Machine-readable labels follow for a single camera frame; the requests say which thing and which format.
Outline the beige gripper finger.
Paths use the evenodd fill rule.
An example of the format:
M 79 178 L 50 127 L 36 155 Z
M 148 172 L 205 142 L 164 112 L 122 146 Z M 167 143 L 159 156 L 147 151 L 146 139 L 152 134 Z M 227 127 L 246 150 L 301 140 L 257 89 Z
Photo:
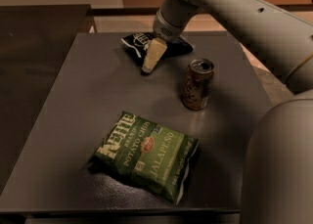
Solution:
M 147 55 L 142 66 L 142 72 L 144 74 L 150 74 L 155 69 L 166 49 L 167 43 L 164 40 L 157 37 L 150 41 Z

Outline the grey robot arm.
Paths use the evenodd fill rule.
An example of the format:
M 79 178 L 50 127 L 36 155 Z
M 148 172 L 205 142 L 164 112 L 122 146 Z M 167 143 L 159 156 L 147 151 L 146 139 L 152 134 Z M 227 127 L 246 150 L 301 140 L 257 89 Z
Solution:
M 291 97 L 254 128 L 246 149 L 240 224 L 313 224 L 313 23 L 264 0 L 164 0 L 154 33 L 170 42 L 206 11 Z

